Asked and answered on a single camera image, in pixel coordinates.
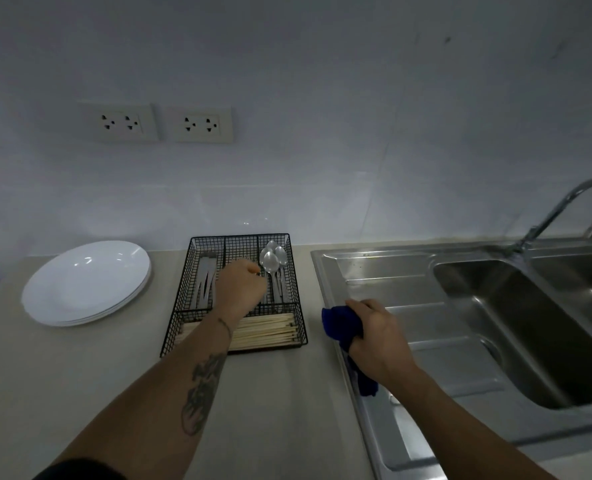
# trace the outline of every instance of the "right hand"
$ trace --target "right hand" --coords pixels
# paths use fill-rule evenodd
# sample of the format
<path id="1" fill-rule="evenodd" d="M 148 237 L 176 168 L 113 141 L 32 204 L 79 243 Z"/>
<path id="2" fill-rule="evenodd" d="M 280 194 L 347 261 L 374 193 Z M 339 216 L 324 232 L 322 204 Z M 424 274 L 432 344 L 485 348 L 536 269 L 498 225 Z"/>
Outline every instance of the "right hand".
<path id="1" fill-rule="evenodd" d="M 348 299 L 345 303 L 363 322 L 363 338 L 355 337 L 349 347 L 349 355 L 361 371 L 389 388 L 397 377 L 419 370 L 394 315 L 374 299 Z"/>

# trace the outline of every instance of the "wall socket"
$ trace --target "wall socket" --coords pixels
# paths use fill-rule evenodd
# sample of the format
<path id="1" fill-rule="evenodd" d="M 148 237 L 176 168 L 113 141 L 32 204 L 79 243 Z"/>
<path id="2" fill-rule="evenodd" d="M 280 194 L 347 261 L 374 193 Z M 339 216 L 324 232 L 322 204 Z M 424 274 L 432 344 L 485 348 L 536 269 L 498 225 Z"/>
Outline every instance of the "wall socket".
<path id="1" fill-rule="evenodd" d="M 233 143 L 231 108 L 165 107 L 164 120 L 172 141 Z"/>
<path id="2" fill-rule="evenodd" d="M 158 128 L 151 104 L 123 105 L 87 101 L 79 103 L 88 133 L 95 141 L 158 141 Z"/>

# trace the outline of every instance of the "blue rag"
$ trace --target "blue rag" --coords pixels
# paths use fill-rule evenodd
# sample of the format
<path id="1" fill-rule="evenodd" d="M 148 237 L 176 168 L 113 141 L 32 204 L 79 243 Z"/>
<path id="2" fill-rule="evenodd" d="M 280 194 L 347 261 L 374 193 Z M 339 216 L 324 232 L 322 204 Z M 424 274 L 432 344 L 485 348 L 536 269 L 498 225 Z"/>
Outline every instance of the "blue rag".
<path id="1" fill-rule="evenodd" d="M 325 333 L 340 342 L 340 348 L 349 353 L 349 346 L 354 337 L 363 338 L 363 322 L 349 306 L 334 306 L 323 308 L 323 327 Z M 378 383 L 369 379 L 361 371 L 351 357 L 348 357 L 350 367 L 358 374 L 358 391 L 362 396 L 376 395 Z"/>

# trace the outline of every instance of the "spoon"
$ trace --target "spoon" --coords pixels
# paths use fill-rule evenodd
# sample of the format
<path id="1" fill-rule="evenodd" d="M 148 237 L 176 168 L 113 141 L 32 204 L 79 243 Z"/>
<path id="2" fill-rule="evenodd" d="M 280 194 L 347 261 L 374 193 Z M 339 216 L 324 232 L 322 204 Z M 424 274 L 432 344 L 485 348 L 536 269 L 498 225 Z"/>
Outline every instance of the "spoon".
<path id="1" fill-rule="evenodd" d="M 282 299 L 280 299 L 280 294 L 278 293 L 278 284 L 273 275 L 280 268 L 280 261 L 278 261 L 278 258 L 272 251 L 267 251 L 260 261 L 262 262 L 262 267 L 269 273 L 269 277 L 271 278 L 271 289 L 273 290 L 274 300 L 276 303 L 282 303 Z"/>
<path id="2" fill-rule="evenodd" d="M 282 297 L 283 303 L 285 301 L 285 295 L 287 292 L 287 280 L 285 279 L 285 266 L 289 263 L 287 259 L 287 251 L 284 250 L 282 246 L 277 246 L 276 250 L 274 251 L 276 254 L 276 258 L 278 258 L 278 262 L 280 263 L 280 268 L 278 269 L 278 275 L 280 276 L 280 296 Z"/>
<path id="3" fill-rule="evenodd" d="M 260 256 L 258 257 L 258 262 L 260 263 L 261 266 L 264 261 L 264 257 L 268 252 L 273 252 L 273 250 L 269 249 L 269 248 L 263 248 L 262 251 L 260 251 Z"/>

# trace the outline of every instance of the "bundle of chopsticks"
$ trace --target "bundle of chopsticks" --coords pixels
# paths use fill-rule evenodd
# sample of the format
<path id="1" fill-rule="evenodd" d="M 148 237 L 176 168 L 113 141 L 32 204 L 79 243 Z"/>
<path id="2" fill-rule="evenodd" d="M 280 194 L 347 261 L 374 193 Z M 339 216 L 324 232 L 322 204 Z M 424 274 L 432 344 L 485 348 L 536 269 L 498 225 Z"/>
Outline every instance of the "bundle of chopsticks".
<path id="1" fill-rule="evenodd" d="M 178 345 L 196 329 L 200 322 L 184 323 L 176 335 Z M 230 350 L 261 349 L 281 347 L 298 341 L 298 329 L 293 313 L 245 317 L 234 330 Z"/>

